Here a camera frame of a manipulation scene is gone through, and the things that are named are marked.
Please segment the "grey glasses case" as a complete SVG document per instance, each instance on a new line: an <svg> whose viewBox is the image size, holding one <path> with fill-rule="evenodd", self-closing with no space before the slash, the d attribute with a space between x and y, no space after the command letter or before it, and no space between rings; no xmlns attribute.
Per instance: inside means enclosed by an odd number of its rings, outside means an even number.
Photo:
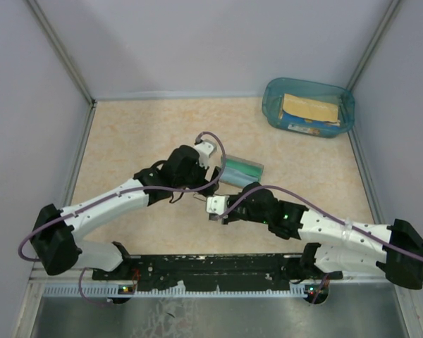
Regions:
<svg viewBox="0 0 423 338"><path fill-rule="evenodd" d="M260 181L264 172L264 166L261 163L231 155L227 155L226 158L221 157L221 164L224 166L224 169L233 168L248 175L260 177Z"/></svg>

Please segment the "black thin-frame glasses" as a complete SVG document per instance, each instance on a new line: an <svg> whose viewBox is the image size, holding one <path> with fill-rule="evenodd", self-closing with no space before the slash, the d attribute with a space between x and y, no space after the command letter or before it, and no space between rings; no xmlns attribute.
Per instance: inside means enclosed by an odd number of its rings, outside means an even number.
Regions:
<svg viewBox="0 0 423 338"><path fill-rule="evenodd" d="M203 201L203 202L206 202L206 201L207 201L207 197L202 196L201 194L194 193L194 194L192 195L192 197L193 197L194 199L199 200L199 201Z"/></svg>

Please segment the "blue cleaning cloth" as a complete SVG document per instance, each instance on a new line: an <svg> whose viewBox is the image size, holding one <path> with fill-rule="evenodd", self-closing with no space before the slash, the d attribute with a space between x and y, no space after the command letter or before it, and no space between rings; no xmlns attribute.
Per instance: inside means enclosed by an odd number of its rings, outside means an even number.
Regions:
<svg viewBox="0 0 423 338"><path fill-rule="evenodd" d="M225 168L220 181L234 187L244 188L253 182L260 182L260 177L248 175L237 169Z"/></svg>

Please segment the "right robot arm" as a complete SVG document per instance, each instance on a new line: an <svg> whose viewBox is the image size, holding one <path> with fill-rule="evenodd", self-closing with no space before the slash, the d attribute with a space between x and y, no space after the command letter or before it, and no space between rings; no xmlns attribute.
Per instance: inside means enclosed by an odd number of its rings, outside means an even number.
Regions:
<svg viewBox="0 0 423 338"><path fill-rule="evenodd" d="M325 213L301 199L282 201L272 186L254 182L239 194L207 199L210 218L263 223L281 239L304 242L301 271L311 279L322 273L384 276L406 289L423 287L423 238L405 220L391 225L357 223Z"/></svg>

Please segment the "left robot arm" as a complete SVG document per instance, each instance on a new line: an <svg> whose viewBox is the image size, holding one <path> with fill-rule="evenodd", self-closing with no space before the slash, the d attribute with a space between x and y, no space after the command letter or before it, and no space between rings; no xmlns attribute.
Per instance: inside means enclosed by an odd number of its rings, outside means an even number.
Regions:
<svg viewBox="0 0 423 338"><path fill-rule="evenodd" d="M111 191L89 201L58 209L43 207L30 243L47 275L60 275L72 268L94 268L125 279L132 261L117 244L89 242L85 237L125 213L167 200L174 204L186 191L211 196L218 188L207 180L209 159L216 152L211 141L182 145L169 158L135 173Z"/></svg>

